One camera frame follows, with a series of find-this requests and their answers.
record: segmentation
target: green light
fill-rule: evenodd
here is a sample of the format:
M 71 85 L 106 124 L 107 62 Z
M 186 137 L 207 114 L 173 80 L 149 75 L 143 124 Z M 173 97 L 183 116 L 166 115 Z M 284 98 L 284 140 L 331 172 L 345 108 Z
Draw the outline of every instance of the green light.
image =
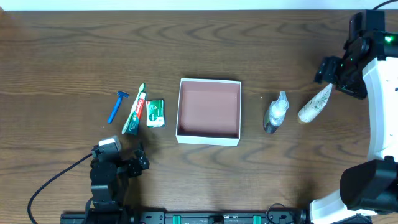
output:
M 384 40 L 385 40 L 387 43 L 390 43 L 391 41 L 394 40 L 394 37 L 385 36 L 385 37 L 384 37 Z

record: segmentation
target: green clip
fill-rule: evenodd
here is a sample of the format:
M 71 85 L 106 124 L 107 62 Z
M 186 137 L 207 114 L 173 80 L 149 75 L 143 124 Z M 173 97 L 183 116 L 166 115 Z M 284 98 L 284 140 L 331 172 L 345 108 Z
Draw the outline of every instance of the green clip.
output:
M 174 215 L 173 216 L 173 224 L 181 224 L 181 216 Z
M 261 224 L 261 216 L 259 215 L 253 216 L 253 224 Z

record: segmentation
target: red and green toothpaste tube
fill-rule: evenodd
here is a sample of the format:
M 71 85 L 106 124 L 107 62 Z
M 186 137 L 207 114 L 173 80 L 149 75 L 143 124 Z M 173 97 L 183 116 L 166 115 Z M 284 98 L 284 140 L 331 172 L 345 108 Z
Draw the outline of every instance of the red and green toothpaste tube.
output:
M 138 134 L 139 120 L 141 119 L 142 110 L 145 107 L 145 96 L 144 92 L 139 95 L 136 110 L 133 112 L 129 127 L 126 130 L 128 134 Z

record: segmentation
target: clear plastic cap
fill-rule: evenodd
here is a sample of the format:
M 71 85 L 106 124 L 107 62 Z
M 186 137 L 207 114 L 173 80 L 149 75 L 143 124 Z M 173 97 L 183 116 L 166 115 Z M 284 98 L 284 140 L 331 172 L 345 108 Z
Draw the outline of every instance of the clear plastic cap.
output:
M 287 111 L 287 108 L 289 108 L 289 102 L 287 101 L 286 92 L 285 91 L 281 91 L 280 92 L 279 98 L 278 98 L 278 100 L 276 101 L 276 103 L 274 104 L 273 107 L 274 108 L 272 110 L 273 110 L 273 113 L 276 116 L 285 115 L 285 113 Z

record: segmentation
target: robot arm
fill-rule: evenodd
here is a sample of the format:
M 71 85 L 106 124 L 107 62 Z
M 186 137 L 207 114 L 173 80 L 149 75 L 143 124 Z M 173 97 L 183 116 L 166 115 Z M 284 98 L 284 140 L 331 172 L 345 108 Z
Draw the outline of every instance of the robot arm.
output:
M 368 161 L 344 171 L 340 189 L 310 205 L 314 224 L 351 223 L 357 216 L 398 212 L 398 36 L 384 31 L 384 13 L 353 16 L 343 58 L 324 59 L 315 77 L 364 99 L 369 95 Z M 366 217 L 355 223 L 371 223 Z

